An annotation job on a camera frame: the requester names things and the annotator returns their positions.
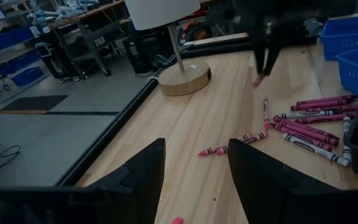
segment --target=gray floor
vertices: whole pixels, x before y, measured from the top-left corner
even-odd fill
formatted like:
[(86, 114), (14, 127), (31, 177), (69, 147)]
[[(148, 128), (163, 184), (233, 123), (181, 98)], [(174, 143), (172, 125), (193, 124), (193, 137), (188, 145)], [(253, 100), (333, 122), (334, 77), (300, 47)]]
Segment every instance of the gray floor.
[[(125, 55), (108, 58), (106, 65), (112, 71), (110, 77), (97, 70), (87, 80), (60, 83), (50, 75), (27, 90), (1, 93), (0, 109), (21, 97), (68, 95), (52, 111), (119, 112), (145, 85), (146, 78), (135, 76)], [(55, 184), (114, 118), (0, 114), (0, 153), (13, 145), (22, 148), (20, 156), (0, 170), (0, 187)]]
[[(0, 114), (0, 153), (21, 153), (0, 169), (0, 186), (51, 186), (99, 136), (113, 116)], [(0, 164), (6, 158), (0, 158)]]
[(106, 59), (112, 71), (106, 77), (99, 70), (79, 82), (59, 83), (49, 76), (44, 81), (0, 105), (0, 109), (20, 97), (68, 95), (51, 111), (120, 111), (145, 85), (146, 78), (136, 77), (125, 55)]

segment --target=white lamp shade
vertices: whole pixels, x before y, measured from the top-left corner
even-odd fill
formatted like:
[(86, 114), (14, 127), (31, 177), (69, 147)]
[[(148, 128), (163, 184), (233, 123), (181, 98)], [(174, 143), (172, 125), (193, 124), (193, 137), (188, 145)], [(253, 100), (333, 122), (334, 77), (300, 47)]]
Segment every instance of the white lamp shade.
[(162, 26), (200, 9), (199, 0), (125, 0), (135, 29)]

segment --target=pink crayon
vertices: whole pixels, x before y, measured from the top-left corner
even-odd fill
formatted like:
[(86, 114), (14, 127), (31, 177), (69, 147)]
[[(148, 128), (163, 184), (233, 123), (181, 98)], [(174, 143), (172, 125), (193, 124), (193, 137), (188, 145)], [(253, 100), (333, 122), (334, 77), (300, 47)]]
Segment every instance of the pink crayon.
[[(267, 132), (262, 132), (262, 133), (259, 133), (259, 134), (256, 134), (254, 136), (251, 136), (247, 139), (243, 139), (241, 140), (242, 142), (246, 143), (246, 144), (251, 144), (253, 142), (256, 142), (256, 141), (259, 141), (259, 140), (262, 140), (262, 139), (265, 139), (267, 138), (269, 135), (267, 134)], [(224, 147), (221, 147), (219, 148), (217, 151), (216, 151), (216, 154), (218, 155), (222, 155), (222, 154), (225, 154), (227, 153), (227, 150), (228, 150), (228, 146), (224, 146)]]
[(349, 103), (354, 102), (354, 100), (333, 100), (333, 101), (324, 101), (319, 103), (308, 103), (305, 105), (293, 105), (291, 106), (292, 111), (297, 110), (306, 110), (309, 108), (323, 108), (327, 106), (341, 106), (341, 105), (347, 105)]
[(294, 126), (297, 126), (299, 128), (303, 128), (303, 129), (306, 129), (306, 130), (309, 130), (309, 131), (312, 131), (314, 133), (318, 133), (318, 134), (322, 134), (323, 136), (328, 136), (328, 137), (331, 137), (331, 138), (334, 138), (334, 139), (338, 139), (339, 140), (339, 137), (331, 134), (331, 133), (328, 133), (326, 131), (323, 131), (323, 130), (320, 130), (320, 129), (317, 129), (317, 128), (314, 128), (314, 127), (310, 127), (310, 126), (307, 126), (307, 125), (304, 125), (304, 124), (300, 124), (300, 123), (296, 123), (294, 121), (290, 121), (290, 120), (287, 120), (287, 119), (283, 119), (283, 118), (280, 118), (279, 116), (275, 116), (273, 118), (273, 120), (275, 122), (285, 122), (285, 123), (288, 123), (288, 124), (292, 124)]
[(322, 122), (342, 121), (343, 118), (346, 116), (353, 119), (356, 116), (356, 113), (343, 113), (343, 114), (337, 114), (331, 116), (301, 118), (301, 119), (295, 119), (295, 122), (300, 124), (313, 124), (313, 123), (322, 123)]
[(298, 132), (300, 134), (303, 134), (305, 136), (314, 138), (315, 140), (319, 140), (319, 141), (325, 142), (325, 143), (333, 145), (333, 146), (337, 146), (339, 144), (338, 139), (334, 139), (334, 138), (331, 138), (331, 137), (328, 137), (328, 136), (323, 136), (322, 134), (314, 133), (314, 132), (308, 131), (306, 129), (299, 128), (297, 126), (288, 124), (288, 123), (283, 122), (283, 121), (279, 125), (281, 125), (283, 127), (286, 127), (286, 128), (289, 128), (289, 129), (291, 129), (293, 131), (296, 131), (296, 132)]
[[(244, 134), (242, 136), (239, 136), (237, 137), (236, 139), (238, 140), (243, 140), (243, 139), (247, 139), (249, 137), (251, 137), (251, 133), (247, 133), (247, 134)], [(199, 156), (207, 156), (207, 155), (210, 155), (212, 153), (215, 153), (219, 148), (222, 148), (222, 147), (227, 147), (227, 146), (214, 146), (214, 147), (209, 147), (207, 149), (204, 149), (202, 150), (201, 152), (198, 153)]]
[(298, 102), (296, 102), (296, 104), (303, 105), (303, 104), (308, 104), (308, 103), (319, 103), (319, 102), (332, 101), (332, 100), (354, 100), (356, 98), (358, 98), (357, 95), (334, 96), (334, 97), (327, 97), (327, 98), (321, 98), (321, 99), (315, 99), (315, 100), (298, 101)]
[(270, 127), (270, 120), (269, 120), (269, 99), (264, 97), (264, 128), (265, 131), (269, 130)]
[(327, 111), (327, 110), (338, 111), (341, 113), (353, 112), (353, 111), (358, 110), (358, 105), (329, 106), (329, 107), (325, 107), (325, 108), (309, 108), (306, 111), (307, 112), (319, 112), (319, 111)]
[(324, 143), (322, 143), (320, 141), (317, 141), (315, 139), (309, 138), (309, 137), (307, 137), (307, 136), (305, 136), (303, 134), (300, 134), (300, 133), (298, 133), (296, 131), (293, 131), (291, 129), (283, 127), (282, 125), (275, 124), (275, 123), (270, 123), (270, 125), (273, 128), (275, 128), (275, 129), (277, 129), (277, 130), (279, 130), (279, 131), (281, 131), (283, 133), (291, 134), (291, 135), (293, 135), (293, 136), (295, 136), (297, 138), (300, 138), (300, 139), (302, 139), (302, 140), (304, 140), (304, 141), (306, 141), (306, 142), (308, 142), (308, 143), (310, 143), (310, 144), (312, 144), (314, 146), (320, 147), (321, 149), (327, 150), (329, 152), (331, 152), (333, 150), (333, 148), (331, 146), (327, 145), (327, 144), (324, 144)]

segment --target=crayon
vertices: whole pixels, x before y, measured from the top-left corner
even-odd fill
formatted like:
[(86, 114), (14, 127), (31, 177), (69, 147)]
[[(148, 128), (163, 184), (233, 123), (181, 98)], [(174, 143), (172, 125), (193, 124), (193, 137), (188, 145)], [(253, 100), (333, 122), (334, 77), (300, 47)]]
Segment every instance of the crayon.
[(293, 105), (291, 106), (292, 111), (297, 110), (306, 110), (309, 108), (323, 108), (327, 106), (341, 106), (341, 105), (347, 105), (349, 103), (353, 103), (354, 100), (333, 100), (333, 101), (325, 101), (325, 102), (319, 102), (319, 103), (308, 103), (305, 105)]
[(324, 143), (327, 143), (327, 144), (330, 144), (330, 145), (333, 145), (333, 146), (337, 146), (339, 144), (338, 139), (334, 139), (334, 138), (331, 138), (331, 137), (328, 137), (328, 136), (323, 136), (322, 134), (314, 133), (312, 131), (309, 131), (309, 130), (306, 130), (306, 129), (303, 129), (303, 128), (299, 128), (297, 126), (285, 123), (283, 121), (279, 125), (282, 126), (282, 127), (289, 128), (289, 129), (291, 129), (293, 131), (296, 131), (296, 132), (298, 132), (300, 134), (303, 134), (305, 136), (314, 138), (315, 140), (319, 140), (319, 141), (322, 141)]
[(303, 105), (303, 104), (308, 104), (308, 103), (319, 103), (319, 102), (332, 101), (332, 100), (354, 100), (357, 98), (358, 98), (357, 95), (334, 96), (334, 97), (327, 97), (327, 98), (321, 98), (321, 99), (315, 99), (315, 100), (298, 101), (298, 102), (296, 102), (296, 104)]
[(351, 149), (347, 145), (345, 145), (346, 134), (349, 130), (349, 127), (351, 126), (351, 118), (344, 117), (342, 125), (343, 125), (342, 157), (344, 159), (347, 159), (349, 162), (352, 162)]
[[(249, 137), (251, 137), (251, 133), (247, 133), (247, 134), (244, 134), (242, 136), (239, 136), (237, 137), (236, 139), (238, 140), (243, 140), (243, 139), (247, 139)], [(214, 147), (209, 147), (207, 149), (204, 149), (202, 150), (201, 152), (198, 153), (199, 156), (207, 156), (207, 155), (210, 155), (212, 153), (215, 153), (219, 148), (221, 147), (225, 147), (225, 146), (214, 146)]]
[(343, 105), (343, 106), (328, 106), (324, 108), (309, 108), (306, 109), (306, 112), (316, 112), (316, 111), (326, 111), (326, 110), (333, 110), (337, 112), (354, 112), (358, 111), (358, 105)]
[(302, 139), (302, 140), (304, 140), (304, 141), (306, 141), (306, 142), (308, 142), (308, 143), (310, 143), (310, 144), (312, 144), (314, 146), (320, 147), (320, 148), (322, 148), (324, 150), (327, 150), (329, 152), (331, 152), (333, 150), (333, 148), (331, 146), (327, 145), (327, 144), (324, 144), (324, 143), (322, 143), (320, 141), (317, 141), (315, 139), (309, 138), (308, 136), (300, 134), (300, 133), (298, 133), (296, 131), (293, 131), (291, 129), (288, 129), (286, 127), (282, 127), (282, 126), (280, 127), (279, 124), (270, 123), (270, 125), (273, 128), (275, 128), (275, 129), (277, 129), (277, 130), (279, 130), (279, 131), (281, 131), (283, 133), (291, 134), (292, 136), (295, 136), (295, 137), (297, 137), (299, 139)]
[(342, 121), (343, 118), (346, 116), (353, 119), (355, 115), (356, 113), (343, 113), (343, 114), (321, 116), (321, 117), (314, 117), (314, 118), (300, 118), (300, 119), (295, 119), (295, 122), (300, 124), (313, 124), (313, 123), (322, 123), (322, 122)]
[(338, 111), (316, 111), (316, 112), (289, 112), (280, 113), (277, 115), (279, 118), (294, 119), (294, 118), (311, 118), (315, 116), (329, 116), (340, 114)]
[[(262, 133), (259, 133), (259, 134), (256, 134), (254, 136), (251, 136), (247, 139), (242, 139), (241, 141), (246, 143), (246, 144), (251, 144), (253, 142), (256, 142), (256, 141), (259, 141), (259, 140), (262, 140), (262, 139), (265, 139), (267, 138), (269, 135), (267, 134), (267, 132), (262, 132)], [(219, 148), (217, 151), (216, 151), (216, 154), (218, 155), (222, 155), (222, 154), (225, 154), (227, 153), (227, 150), (229, 149), (228, 146), (224, 146), (224, 147), (221, 147)]]
[(308, 142), (306, 142), (306, 141), (304, 141), (302, 139), (299, 139), (299, 138), (297, 138), (295, 136), (292, 136), (291, 134), (284, 133), (283, 138), (285, 140), (287, 140), (287, 141), (292, 142), (293, 144), (296, 144), (296, 145), (298, 145), (298, 146), (300, 146), (302, 148), (305, 148), (305, 149), (307, 149), (307, 150), (309, 150), (311, 152), (319, 154), (320, 156), (323, 156), (323, 157), (329, 159), (330, 161), (334, 161), (334, 162), (336, 162), (336, 163), (338, 163), (338, 164), (340, 164), (342, 166), (347, 167), (350, 164), (349, 161), (343, 159), (341, 156), (335, 155), (335, 154), (333, 154), (331, 152), (328, 152), (328, 151), (325, 151), (324, 149), (316, 147), (316, 146), (314, 146), (314, 145), (312, 145), (312, 144), (310, 144), (310, 143), (308, 143)]
[(313, 127), (310, 127), (310, 126), (307, 126), (307, 125), (304, 125), (304, 124), (300, 124), (300, 123), (296, 123), (294, 121), (290, 121), (290, 120), (287, 120), (287, 119), (283, 119), (283, 118), (279, 118), (278, 116), (275, 116), (273, 118), (273, 120), (275, 122), (278, 122), (280, 123), (281, 121), (285, 122), (285, 123), (288, 123), (288, 124), (292, 124), (294, 126), (297, 126), (299, 128), (303, 128), (303, 129), (306, 129), (306, 130), (309, 130), (309, 131), (312, 131), (314, 133), (318, 133), (318, 134), (322, 134), (323, 136), (328, 136), (328, 137), (331, 137), (331, 138), (334, 138), (334, 139), (339, 139), (339, 137), (331, 134), (331, 133), (328, 133), (326, 131), (323, 131), (323, 130), (320, 130), (320, 129), (317, 129), (317, 128), (313, 128)]
[(269, 130), (269, 124), (269, 99), (267, 97), (264, 97), (264, 128), (266, 132)]

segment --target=floor mat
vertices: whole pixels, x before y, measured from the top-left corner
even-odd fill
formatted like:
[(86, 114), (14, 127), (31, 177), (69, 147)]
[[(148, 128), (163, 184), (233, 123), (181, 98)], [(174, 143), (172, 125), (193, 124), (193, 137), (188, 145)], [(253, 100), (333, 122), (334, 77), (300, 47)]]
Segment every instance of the floor mat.
[(0, 110), (3, 114), (44, 114), (62, 102), (67, 95), (19, 98)]

